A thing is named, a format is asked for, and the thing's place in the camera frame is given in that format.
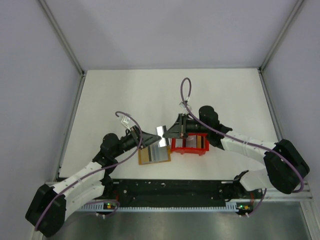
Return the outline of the beige card with black stripe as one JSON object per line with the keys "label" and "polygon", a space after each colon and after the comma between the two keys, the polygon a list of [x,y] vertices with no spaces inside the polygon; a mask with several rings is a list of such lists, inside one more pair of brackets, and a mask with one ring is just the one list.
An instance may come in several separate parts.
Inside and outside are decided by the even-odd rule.
{"label": "beige card with black stripe", "polygon": [[140,165],[150,164],[152,160],[151,151],[149,148],[143,148],[138,151],[138,163]]}

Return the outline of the yellow leather card holder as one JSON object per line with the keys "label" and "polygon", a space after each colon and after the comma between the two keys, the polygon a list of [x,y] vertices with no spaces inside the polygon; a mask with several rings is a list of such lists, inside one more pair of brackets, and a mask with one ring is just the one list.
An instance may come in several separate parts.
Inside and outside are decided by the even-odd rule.
{"label": "yellow leather card holder", "polygon": [[170,146],[158,147],[157,144],[154,144],[154,145],[151,145],[147,148],[149,148],[150,152],[151,152],[151,163],[150,164],[165,163],[165,162],[171,161],[171,148],[170,148]]}

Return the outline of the red plastic card bin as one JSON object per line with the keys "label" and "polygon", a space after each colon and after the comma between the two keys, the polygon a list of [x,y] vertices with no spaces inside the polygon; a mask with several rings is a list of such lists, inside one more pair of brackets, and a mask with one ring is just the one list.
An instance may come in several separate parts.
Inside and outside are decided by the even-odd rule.
{"label": "red plastic card bin", "polygon": [[173,138],[171,152],[183,154],[195,154],[202,156],[209,151],[209,141],[206,133],[190,133],[187,138]]}

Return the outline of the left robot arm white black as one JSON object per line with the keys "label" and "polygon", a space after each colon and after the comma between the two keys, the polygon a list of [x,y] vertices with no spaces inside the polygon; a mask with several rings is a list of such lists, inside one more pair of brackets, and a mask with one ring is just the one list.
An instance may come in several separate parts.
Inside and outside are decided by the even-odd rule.
{"label": "left robot arm white black", "polygon": [[25,219],[45,237],[54,236],[65,221],[86,203],[102,197],[109,198],[114,191],[110,174],[119,165],[117,157],[135,149],[144,149],[161,137],[133,126],[125,136],[106,134],[97,155],[84,168],[53,185],[41,185],[25,214]]}

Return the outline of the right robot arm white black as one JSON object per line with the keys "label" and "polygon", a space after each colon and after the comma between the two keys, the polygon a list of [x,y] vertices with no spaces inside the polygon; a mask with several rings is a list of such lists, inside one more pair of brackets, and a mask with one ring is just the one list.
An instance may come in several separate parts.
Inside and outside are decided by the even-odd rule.
{"label": "right robot arm white black", "polygon": [[224,126],[214,108],[205,105],[199,118],[180,113],[175,123],[164,132],[164,138],[185,139],[191,134],[205,134],[209,144],[224,151],[241,154],[258,161],[260,170],[244,170],[234,180],[233,192],[245,198],[253,190],[275,188],[284,194],[303,189],[302,181],[310,172],[308,164],[287,139],[268,142],[245,136]]}

